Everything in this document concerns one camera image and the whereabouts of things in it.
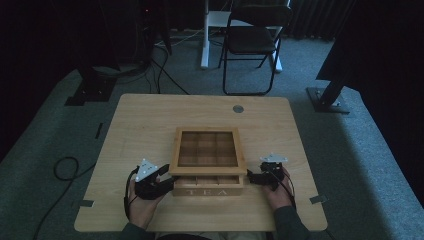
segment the human hand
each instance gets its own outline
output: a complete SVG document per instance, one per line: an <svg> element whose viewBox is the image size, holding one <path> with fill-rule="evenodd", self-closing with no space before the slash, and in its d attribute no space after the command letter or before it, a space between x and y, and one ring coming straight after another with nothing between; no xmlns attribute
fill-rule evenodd
<svg viewBox="0 0 424 240"><path fill-rule="evenodd" d="M164 197L165 195L160 196L155 200L144 200L137 197L135 194L135 181L131 180L129 194L129 201L131 202L129 206L130 223L140 228L147 229L147 226L153 218L156 207Z"/></svg>
<svg viewBox="0 0 424 240"><path fill-rule="evenodd" d="M280 207L292 206L291 197L293 192L289 185L290 174L284 167L282 171L284 171L285 175L282 183L290 191L290 194L280 184L275 191L272 191L271 186L262 186L262 191L273 211Z"/></svg>

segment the wooden box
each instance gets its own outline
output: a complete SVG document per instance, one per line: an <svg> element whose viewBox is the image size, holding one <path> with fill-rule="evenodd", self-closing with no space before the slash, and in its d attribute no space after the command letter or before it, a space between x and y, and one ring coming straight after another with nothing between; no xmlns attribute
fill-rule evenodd
<svg viewBox="0 0 424 240"><path fill-rule="evenodd" d="M246 164L237 128L177 128L169 174L174 196L234 196L243 190Z"/></svg>

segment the gray carpet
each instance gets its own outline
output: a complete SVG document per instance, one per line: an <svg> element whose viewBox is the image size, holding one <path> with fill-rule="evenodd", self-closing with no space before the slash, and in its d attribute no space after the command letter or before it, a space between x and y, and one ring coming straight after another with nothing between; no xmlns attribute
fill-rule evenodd
<svg viewBox="0 0 424 240"><path fill-rule="evenodd" d="M315 81L315 77L330 49L331 43L321 40L286 39L280 54L283 72L276 75L267 95L286 97L291 103L318 191L329 198L323 204L328 230L338 240L423 239L423 208L359 94L348 88L342 91L352 112L349 115L314 111L305 89L328 84ZM181 87L190 94L223 95L222 69L216 68L219 46L211 45L207 70L200 69L200 41L181 42L173 46L173 51L165 69ZM154 51L159 64L164 56L162 51ZM260 79L268 79L269 64L262 69L248 69L247 63L233 64L228 77L242 84L242 90L259 88L264 82ZM64 106L81 81L79 74L74 71L57 84L0 165L0 239L33 237L45 213L68 185L55 178L54 164L62 157L73 156L79 160L80 173L94 164L119 97L124 93L155 93L153 79L158 75L155 67L145 75L120 78L109 102L88 102L80 107ZM160 87L163 94L184 94L163 73ZM100 123L103 128L98 134ZM70 177L73 169L72 163L64 162L59 173ZM91 171L74 181L46 218L38 239L117 238L116 232L79 233L73 228L77 209L72 204L83 198L90 177ZM314 232L313 237L331 239L327 232Z"/></svg>

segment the chair leg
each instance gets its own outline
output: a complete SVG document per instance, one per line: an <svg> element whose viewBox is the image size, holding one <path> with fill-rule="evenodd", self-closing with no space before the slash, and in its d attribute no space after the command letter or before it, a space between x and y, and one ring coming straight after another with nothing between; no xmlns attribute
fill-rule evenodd
<svg viewBox="0 0 424 240"><path fill-rule="evenodd" d="M280 45L281 45L281 39L278 40L277 43L277 49L275 51L276 56L278 56L278 54L280 53ZM272 72L271 72L271 80L269 82L269 86L268 89L264 92L246 92L246 93L241 93L241 92L228 92L226 89L226 81L227 81L227 52L228 49L224 49L224 76L223 76L223 80L222 80L222 90L224 91L224 93L226 95L230 95L230 96L263 96L266 95L269 91L271 91L272 85L274 83L274 76L275 76L275 69L277 68L277 59L273 62L272 64ZM262 63L259 65L259 67L262 66L263 62L265 61L265 59L268 57L268 55L266 55L264 57L264 59L262 59Z"/></svg>
<svg viewBox="0 0 424 240"><path fill-rule="evenodd" d="M224 93L226 95L229 95L229 93L227 92L227 88L226 88L226 84L227 84L227 82L226 82L227 81L227 52L228 52L228 49L225 47L225 45L222 48L222 52L224 53L224 75L222 77L222 91L224 91Z"/></svg>
<svg viewBox="0 0 424 240"><path fill-rule="evenodd" d="M224 43L222 44L222 48L221 48L221 56L219 57L219 64L218 64L218 68L221 68L221 62L222 62L222 55L224 55L224 48L225 48L225 40Z"/></svg>
<svg viewBox="0 0 424 240"><path fill-rule="evenodd" d="M261 63L259 64L259 66L257 66L256 68L261 68L262 64L264 64L266 58L268 57L268 55L265 55L265 57L262 59Z"/></svg>
<svg viewBox="0 0 424 240"><path fill-rule="evenodd" d="M278 40L277 50L275 51L276 57L275 57L274 62L272 64L271 81L269 82L269 87L265 91L265 94L267 94L271 90L272 84L274 83L274 76L275 76L275 70L277 69L277 61L278 61L278 56L279 56L279 53L280 53L280 46L281 46L281 39Z"/></svg>

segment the tripod base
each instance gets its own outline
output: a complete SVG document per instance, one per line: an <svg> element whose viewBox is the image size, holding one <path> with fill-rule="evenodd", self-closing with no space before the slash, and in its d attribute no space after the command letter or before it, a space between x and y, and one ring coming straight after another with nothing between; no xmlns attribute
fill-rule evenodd
<svg viewBox="0 0 424 240"><path fill-rule="evenodd" d="M68 97L65 106L83 106L85 102L107 102L115 87L116 78L101 79L94 87L87 87L83 80L73 97Z"/></svg>
<svg viewBox="0 0 424 240"><path fill-rule="evenodd" d="M306 88L306 91L311 99L311 102L314 106L316 112L327 112L327 113L342 113L349 114L350 111L346 107L346 104L341 96L338 96L337 99L331 105L321 104L321 96L325 91L325 88Z"/></svg>

